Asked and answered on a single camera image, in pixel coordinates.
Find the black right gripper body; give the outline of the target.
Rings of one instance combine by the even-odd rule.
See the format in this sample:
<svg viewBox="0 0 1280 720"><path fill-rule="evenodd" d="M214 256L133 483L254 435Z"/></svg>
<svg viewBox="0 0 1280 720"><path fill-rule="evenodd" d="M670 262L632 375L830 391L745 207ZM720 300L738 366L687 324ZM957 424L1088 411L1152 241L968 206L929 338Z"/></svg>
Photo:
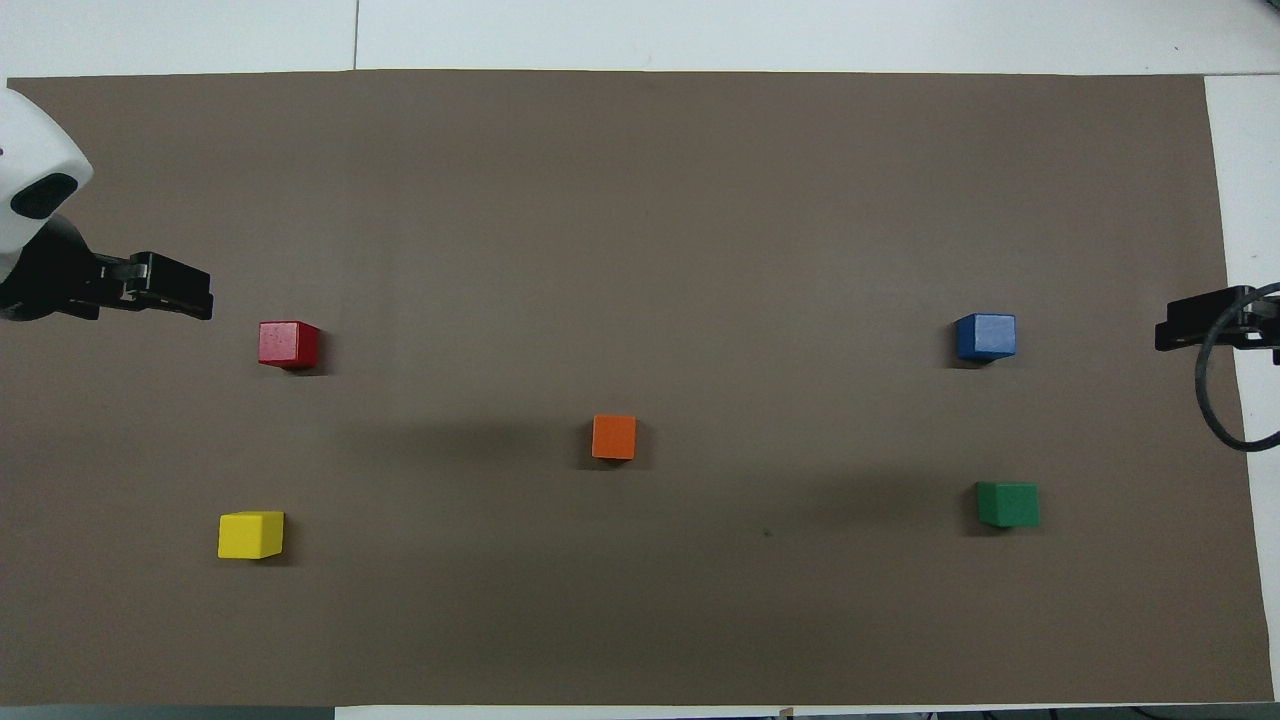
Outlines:
<svg viewBox="0 0 1280 720"><path fill-rule="evenodd" d="M1251 331L1247 334L1247 350L1267 350L1272 364L1280 363L1279 350L1279 296L1277 293L1256 300L1248 306Z"/></svg>

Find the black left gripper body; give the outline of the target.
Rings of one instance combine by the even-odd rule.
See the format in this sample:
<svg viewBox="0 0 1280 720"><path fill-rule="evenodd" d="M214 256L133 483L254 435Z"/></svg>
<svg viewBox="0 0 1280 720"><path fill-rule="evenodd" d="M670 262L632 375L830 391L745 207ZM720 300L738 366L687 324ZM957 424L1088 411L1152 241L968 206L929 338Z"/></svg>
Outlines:
<svg viewBox="0 0 1280 720"><path fill-rule="evenodd" d="M54 313L96 320L104 307L134 311L115 269L125 261L90 250L82 233L61 215L51 217L22 249L1 284L1 315L33 322Z"/></svg>

